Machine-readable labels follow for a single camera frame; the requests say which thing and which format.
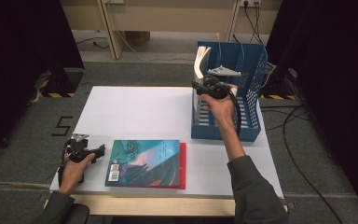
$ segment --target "gray carpet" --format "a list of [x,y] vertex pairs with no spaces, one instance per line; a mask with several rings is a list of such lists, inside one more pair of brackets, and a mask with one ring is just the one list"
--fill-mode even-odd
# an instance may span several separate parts
[[[19,119],[7,137],[8,147],[0,148],[0,223],[29,223],[43,208],[52,174],[57,168],[62,145],[74,130],[92,86],[191,86],[192,64],[169,63],[85,63],[85,73],[73,98],[40,98]],[[292,223],[337,223],[324,202],[300,175],[285,148],[282,125],[293,108],[266,106],[300,105],[300,101],[260,100],[268,141]],[[319,135],[305,107],[298,118],[286,125],[286,138],[293,157],[310,182],[331,203],[344,223],[358,223],[358,198],[351,184]],[[65,133],[56,128],[70,126]],[[13,187],[7,182],[16,182]],[[102,223],[91,217],[89,223]]]

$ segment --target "yellow black hazard tape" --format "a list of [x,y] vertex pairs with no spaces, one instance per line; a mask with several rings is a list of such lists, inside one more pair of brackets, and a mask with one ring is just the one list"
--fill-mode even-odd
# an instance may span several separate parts
[[74,97],[74,92],[54,92],[49,91],[48,88],[48,80],[46,80],[42,87],[39,90],[39,97],[52,97],[52,98],[62,98],[62,97]]
[[295,100],[296,97],[293,95],[265,95],[260,96],[261,99],[271,99],[271,100]]

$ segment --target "handheld controller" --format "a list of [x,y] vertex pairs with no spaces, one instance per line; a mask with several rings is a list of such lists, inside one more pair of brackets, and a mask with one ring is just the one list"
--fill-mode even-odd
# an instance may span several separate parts
[[231,98],[232,103],[234,104],[237,111],[237,135],[240,136],[241,131],[241,108],[237,101],[236,88],[230,88],[228,83],[219,81],[217,77],[212,75],[205,76],[202,79],[202,84],[199,84],[196,81],[193,81],[193,89],[196,90],[197,95],[208,94],[216,100],[221,100],[226,98],[228,95]]
[[[95,153],[94,159],[92,159],[91,163],[97,162],[97,159],[101,156],[104,156],[105,146],[102,144],[100,147],[95,149],[86,149],[86,147],[89,144],[89,140],[86,139],[88,137],[87,134],[73,134],[74,138],[70,138],[65,142],[65,145],[63,147],[62,151],[62,165],[60,166],[60,169],[58,170],[59,178],[58,183],[59,186],[61,186],[62,182],[62,174],[63,169],[65,168],[64,164],[70,160],[73,162],[81,162],[83,161],[89,154]],[[81,180],[79,183],[84,182],[84,174],[82,175]]]
[[202,84],[193,81],[192,87],[197,91],[197,95],[208,94],[217,100],[226,98],[230,91],[228,83],[219,81],[214,76],[205,76]]

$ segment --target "book cover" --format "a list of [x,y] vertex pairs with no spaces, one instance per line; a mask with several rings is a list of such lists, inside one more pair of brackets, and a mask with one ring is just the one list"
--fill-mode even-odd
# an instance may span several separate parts
[[[208,67],[211,50],[211,47],[206,46],[199,46],[197,49],[197,55],[194,61],[194,81],[199,84],[202,84],[203,75]],[[193,90],[194,121],[196,124],[200,123],[200,104],[200,96],[196,94],[196,90]]]
[[179,140],[115,140],[107,187],[186,187],[186,144]]

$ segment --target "hand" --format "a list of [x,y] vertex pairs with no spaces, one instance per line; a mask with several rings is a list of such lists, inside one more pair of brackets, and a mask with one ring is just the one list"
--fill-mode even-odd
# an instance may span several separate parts
[[86,171],[87,165],[90,161],[92,161],[92,159],[94,159],[94,157],[95,154],[91,153],[79,163],[68,161],[65,164],[59,193],[72,194],[77,186],[77,183],[81,180],[82,175]]
[[[235,85],[229,85],[230,88],[238,88]],[[234,104],[229,96],[224,99],[216,100],[208,94],[202,94],[201,99],[208,105],[203,108],[212,111],[215,122],[219,128],[234,127],[232,116],[234,114]]]

